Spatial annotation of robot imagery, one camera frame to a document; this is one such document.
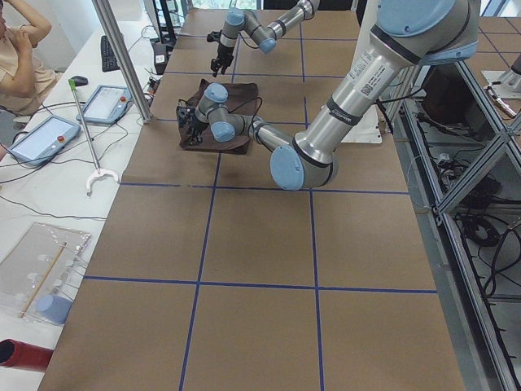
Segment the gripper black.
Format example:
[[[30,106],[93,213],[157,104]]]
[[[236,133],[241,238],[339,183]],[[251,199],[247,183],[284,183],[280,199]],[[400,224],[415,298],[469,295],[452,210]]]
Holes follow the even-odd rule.
[[[208,123],[201,121],[194,116],[190,123],[190,139],[188,141],[189,146],[193,146],[196,143],[200,145],[203,142],[202,133],[207,129]]]
[[[228,68],[230,67],[234,56],[234,48],[220,44],[217,48],[217,58],[211,60],[210,68],[212,70],[212,76],[217,77],[221,69],[221,74],[225,75]]]

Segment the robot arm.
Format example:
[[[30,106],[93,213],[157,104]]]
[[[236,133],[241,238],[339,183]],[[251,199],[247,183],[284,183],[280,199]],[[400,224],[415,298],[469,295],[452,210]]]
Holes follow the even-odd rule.
[[[231,113],[227,89],[210,84],[191,112],[190,135],[219,142],[247,135],[271,151],[270,173],[284,190],[321,187],[338,172],[335,150],[404,68],[450,64],[477,48],[478,1],[378,1],[369,43],[308,129],[284,134],[258,116]]]
[[[216,77],[219,72],[224,74],[231,65],[234,48],[241,33],[246,33],[257,44],[258,49],[268,54],[276,47],[277,40],[284,37],[289,30],[305,20],[311,20],[318,11],[319,4],[319,1],[300,0],[267,25],[259,21],[254,11],[231,7],[222,29],[207,35],[208,42],[218,43],[217,57],[210,64],[212,75]]]

